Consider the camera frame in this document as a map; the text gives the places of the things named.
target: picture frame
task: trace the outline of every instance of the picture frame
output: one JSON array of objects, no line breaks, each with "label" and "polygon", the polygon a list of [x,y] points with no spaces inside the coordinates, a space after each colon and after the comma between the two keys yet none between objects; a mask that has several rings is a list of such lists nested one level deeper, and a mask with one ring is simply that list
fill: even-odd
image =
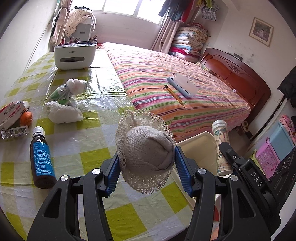
[{"label": "picture frame", "polygon": [[249,36],[269,47],[273,32],[272,25],[254,17]]}]

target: tied plastic bag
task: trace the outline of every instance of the tied plastic bag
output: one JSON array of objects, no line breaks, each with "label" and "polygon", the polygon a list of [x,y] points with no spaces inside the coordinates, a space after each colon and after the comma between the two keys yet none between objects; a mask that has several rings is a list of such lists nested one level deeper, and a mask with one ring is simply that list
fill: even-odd
[{"label": "tied plastic bag", "polygon": [[45,106],[50,108],[48,118],[56,124],[83,120],[81,110],[75,106],[61,105],[57,101],[47,102]]},{"label": "tied plastic bag", "polygon": [[85,80],[69,79],[66,84],[59,86],[48,98],[48,102],[57,101],[59,104],[67,105],[72,95],[82,94],[87,88]]}]

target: white lace hat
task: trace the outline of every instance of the white lace hat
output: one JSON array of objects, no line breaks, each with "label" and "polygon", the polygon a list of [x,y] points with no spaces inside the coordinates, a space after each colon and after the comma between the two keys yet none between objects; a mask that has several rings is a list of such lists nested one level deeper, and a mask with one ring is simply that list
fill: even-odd
[{"label": "white lace hat", "polygon": [[161,189],[172,172],[176,146],[164,120],[145,110],[126,110],[115,140],[124,180],[143,194]]}]

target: pencil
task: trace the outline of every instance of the pencil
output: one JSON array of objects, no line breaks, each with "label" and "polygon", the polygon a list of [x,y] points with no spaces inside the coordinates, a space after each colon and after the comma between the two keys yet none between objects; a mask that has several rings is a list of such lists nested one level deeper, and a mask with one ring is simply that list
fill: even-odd
[{"label": "pencil", "polygon": [[180,100],[180,98],[170,89],[170,87],[168,87],[167,85],[165,85],[166,89],[171,93],[171,95],[177,100],[179,101],[179,103],[181,105],[183,105],[185,107],[185,105],[183,104],[183,102]]}]

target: colorful striped bedspread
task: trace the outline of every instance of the colorful striped bedspread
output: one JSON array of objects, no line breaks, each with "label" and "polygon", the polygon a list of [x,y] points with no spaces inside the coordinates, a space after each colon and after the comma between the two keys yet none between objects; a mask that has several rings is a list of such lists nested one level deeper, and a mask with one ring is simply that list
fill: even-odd
[{"label": "colorful striped bedspread", "polygon": [[[107,54],[136,109],[161,116],[177,142],[211,130],[215,120],[227,122],[230,131],[249,115],[250,106],[226,84],[193,63],[138,47],[104,43]],[[198,87],[185,98],[166,78],[181,73]],[[171,87],[183,107],[165,88]]]}]

